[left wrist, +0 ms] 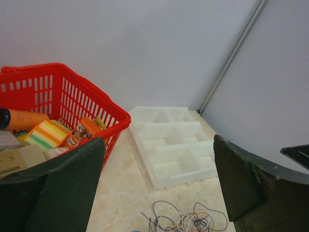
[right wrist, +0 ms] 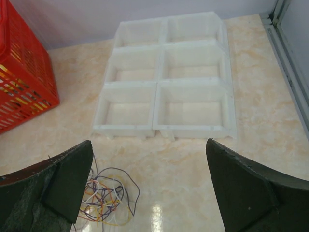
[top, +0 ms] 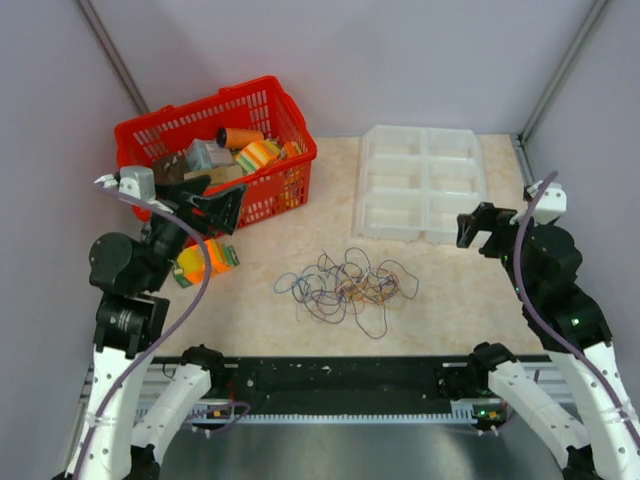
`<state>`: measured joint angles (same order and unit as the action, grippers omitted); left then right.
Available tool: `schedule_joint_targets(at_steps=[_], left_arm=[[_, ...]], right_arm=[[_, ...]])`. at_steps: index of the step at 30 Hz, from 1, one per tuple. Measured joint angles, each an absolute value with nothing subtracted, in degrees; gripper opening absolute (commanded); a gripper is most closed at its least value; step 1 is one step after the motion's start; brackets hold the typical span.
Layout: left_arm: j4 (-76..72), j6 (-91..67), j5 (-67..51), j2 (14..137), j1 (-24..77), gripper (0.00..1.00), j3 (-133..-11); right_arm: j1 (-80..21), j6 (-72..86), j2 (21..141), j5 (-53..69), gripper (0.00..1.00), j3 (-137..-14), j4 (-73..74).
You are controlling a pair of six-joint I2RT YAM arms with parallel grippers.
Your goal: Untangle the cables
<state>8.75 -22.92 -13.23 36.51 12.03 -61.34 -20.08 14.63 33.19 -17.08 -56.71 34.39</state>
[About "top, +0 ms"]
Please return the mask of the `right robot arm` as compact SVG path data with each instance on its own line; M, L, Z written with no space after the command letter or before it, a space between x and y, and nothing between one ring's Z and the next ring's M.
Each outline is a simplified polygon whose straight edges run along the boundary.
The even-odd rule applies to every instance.
M457 217L456 245L488 233L482 256L500 261L522 304L528 327L562 375L570 414L502 344L483 343L470 356L466 380L492 393L544 442L566 479L636 479L639 416L623 383L613 336L598 303L576 283L582 254L572 235L530 205L520 214L482 202Z

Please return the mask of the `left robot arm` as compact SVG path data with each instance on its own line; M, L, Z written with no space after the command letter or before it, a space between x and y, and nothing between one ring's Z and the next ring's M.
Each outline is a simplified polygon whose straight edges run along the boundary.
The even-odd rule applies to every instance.
M213 195L198 177L158 185L146 167L124 167L95 185L104 193L151 212L140 239L110 232L89 252L89 283L102 297L93 336L93 375L82 430L62 479L156 479L176 434L195 419L195 405L226 387L221 353L203 345L187 349L168 385L143 416L137 414L155 352L181 326L202 299L202 282L191 304L170 328L164 326L170 302L157 293L194 239L204 257L204 241L235 231L248 187L244 183Z

